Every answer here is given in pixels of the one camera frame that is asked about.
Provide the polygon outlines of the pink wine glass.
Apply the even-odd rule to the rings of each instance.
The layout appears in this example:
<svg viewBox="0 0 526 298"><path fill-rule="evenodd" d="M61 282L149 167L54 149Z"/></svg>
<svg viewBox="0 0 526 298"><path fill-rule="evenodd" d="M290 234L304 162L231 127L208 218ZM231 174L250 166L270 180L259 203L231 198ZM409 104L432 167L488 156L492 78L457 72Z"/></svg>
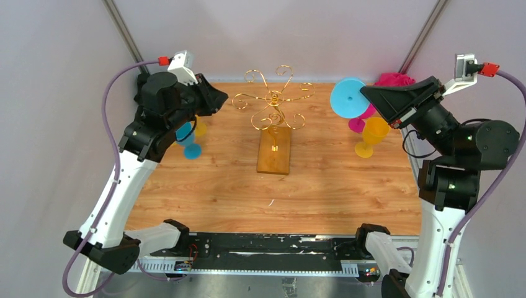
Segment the pink wine glass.
<svg viewBox="0 0 526 298"><path fill-rule="evenodd" d="M350 119L348 127L351 131L362 133L365 127L365 121L375 114L376 110L372 104L369 104L367 110L360 116Z"/></svg>

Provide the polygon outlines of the blue wine glass front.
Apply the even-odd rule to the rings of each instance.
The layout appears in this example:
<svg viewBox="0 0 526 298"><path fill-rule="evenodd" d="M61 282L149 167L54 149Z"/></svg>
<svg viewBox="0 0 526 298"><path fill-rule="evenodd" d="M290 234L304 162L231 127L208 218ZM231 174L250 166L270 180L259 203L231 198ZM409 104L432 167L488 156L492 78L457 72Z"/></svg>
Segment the blue wine glass front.
<svg viewBox="0 0 526 298"><path fill-rule="evenodd" d="M176 143L183 147L183 155L188 160L195 160L202 154L202 148L195 143L193 122L186 122L175 131Z"/></svg>

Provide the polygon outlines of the blue wine glass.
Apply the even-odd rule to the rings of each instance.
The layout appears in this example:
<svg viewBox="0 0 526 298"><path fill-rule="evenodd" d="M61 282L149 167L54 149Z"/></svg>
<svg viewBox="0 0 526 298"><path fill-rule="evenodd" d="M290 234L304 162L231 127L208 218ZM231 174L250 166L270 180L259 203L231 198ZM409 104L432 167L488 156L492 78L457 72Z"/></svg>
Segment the blue wine glass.
<svg viewBox="0 0 526 298"><path fill-rule="evenodd" d="M202 148L195 143L193 122L186 122L175 131L176 143L183 147L183 155L188 160L195 160L202 154Z"/></svg>
<svg viewBox="0 0 526 298"><path fill-rule="evenodd" d="M338 81L330 95L330 105L334 113L345 119L361 116L370 102L360 92L365 83L356 77L347 77Z"/></svg>

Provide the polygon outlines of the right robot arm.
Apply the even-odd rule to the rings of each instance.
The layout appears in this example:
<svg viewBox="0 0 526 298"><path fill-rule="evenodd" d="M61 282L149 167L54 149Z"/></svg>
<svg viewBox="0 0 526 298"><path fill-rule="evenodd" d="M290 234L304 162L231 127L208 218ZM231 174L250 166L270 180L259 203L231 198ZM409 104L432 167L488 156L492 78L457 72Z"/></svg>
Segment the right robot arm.
<svg viewBox="0 0 526 298"><path fill-rule="evenodd" d="M383 297L450 297L464 228L503 180L525 145L525 132L502 120L460 123L442 105L460 89L429 77L409 86L364 86L361 93L390 127L415 128L438 152L417 177L422 223L413 264L407 264L385 227L363 224L354 250L381 273Z"/></svg>

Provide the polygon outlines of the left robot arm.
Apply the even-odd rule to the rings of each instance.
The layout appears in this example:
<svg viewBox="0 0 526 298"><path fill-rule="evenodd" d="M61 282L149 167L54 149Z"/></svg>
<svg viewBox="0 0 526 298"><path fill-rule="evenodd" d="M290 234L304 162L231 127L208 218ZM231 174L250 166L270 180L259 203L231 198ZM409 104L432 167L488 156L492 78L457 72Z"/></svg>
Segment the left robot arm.
<svg viewBox="0 0 526 298"><path fill-rule="evenodd" d="M118 158L92 214L78 230L66 232L63 242L99 266L126 273L138 259L168 249L184 256L190 248L189 228L167 219L142 230L125 230L135 202L167 149L185 139L177 130L217 113L227 93L212 86L203 74L184 84L170 72L140 74L135 101L138 108L117 144Z"/></svg>

